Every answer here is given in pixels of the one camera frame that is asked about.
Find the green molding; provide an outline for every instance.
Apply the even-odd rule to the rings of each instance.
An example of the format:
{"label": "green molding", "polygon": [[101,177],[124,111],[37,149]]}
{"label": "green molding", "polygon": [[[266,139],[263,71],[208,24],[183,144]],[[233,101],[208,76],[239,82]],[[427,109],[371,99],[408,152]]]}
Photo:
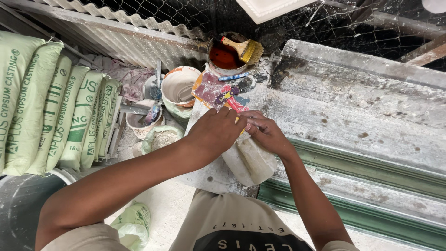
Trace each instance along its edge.
{"label": "green molding", "polygon": [[304,164],[446,200],[446,179],[396,163],[288,138]]}
{"label": "green molding", "polygon": [[[344,224],[386,235],[417,245],[446,251],[446,229],[407,219],[354,204],[339,198],[329,197]],[[267,180],[260,185],[257,199],[274,207],[297,213],[289,184]]]}

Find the red liquid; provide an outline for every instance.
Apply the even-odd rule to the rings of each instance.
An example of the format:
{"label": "red liquid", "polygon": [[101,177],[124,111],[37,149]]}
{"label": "red liquid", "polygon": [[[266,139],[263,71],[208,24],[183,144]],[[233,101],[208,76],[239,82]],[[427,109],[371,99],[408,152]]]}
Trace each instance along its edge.
{"label": "red liquid", "polygon": [[245,63],[239,60],[239,55],[234,48],[219,41],[214,42],[209,52],[209,59],[214,65],[225,70],[233,70],[245,65]]}

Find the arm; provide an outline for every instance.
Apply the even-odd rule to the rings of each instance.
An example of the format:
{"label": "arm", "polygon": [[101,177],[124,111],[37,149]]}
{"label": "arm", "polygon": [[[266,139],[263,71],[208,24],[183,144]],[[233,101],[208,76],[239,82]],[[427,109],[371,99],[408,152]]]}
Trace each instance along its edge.
{"label": "arm", "polygon": [[78,227],[103,221],[141,192],[198,170],[229,149],[247,124],[226,107],[204,114],[177,142],[101,169],[53,194],[43,205],[36,251]]}
{"label": "arm", "polygon": [[249,117],[248,133],[282,160],[294,203],[316,250],[322,250],[328,242],[335,240],[353,244],[335,208],[308,174],[293,145],[274,120],[266,118],[260,111],[241,114]]}

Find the wooden plank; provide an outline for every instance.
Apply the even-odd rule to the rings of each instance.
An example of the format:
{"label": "wooden plank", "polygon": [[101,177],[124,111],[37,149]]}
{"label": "wooden plank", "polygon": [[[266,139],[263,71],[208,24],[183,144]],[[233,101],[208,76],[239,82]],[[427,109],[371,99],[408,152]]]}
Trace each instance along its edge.
{"label": "wooden plank", "polygon": [[446,34],[402,56],[398,61],[423,66],[446,56]]}

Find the hand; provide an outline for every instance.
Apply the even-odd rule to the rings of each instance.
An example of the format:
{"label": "hand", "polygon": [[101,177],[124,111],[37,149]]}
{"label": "hand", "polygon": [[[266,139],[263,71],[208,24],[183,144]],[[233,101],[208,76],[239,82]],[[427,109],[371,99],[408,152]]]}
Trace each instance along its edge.
{"label": "hand", "polygon": [[196,142],[200,149],[210,151],[206,154],[216,159],[234,144],[246,127],[246,117],[240,116],[235,123],[236,118],[237,112],[226,106],[219,112],[212,108],[198,119],[186,137]]}
{"label": "hand", "polygon": [[280,158],[289,158],[297,154],[294,146],[286,139],[275,121],[263,116],[261,111],[250,110],[240,115],[248,117],[245,130],[255,138],[263,148],[277,154]]}

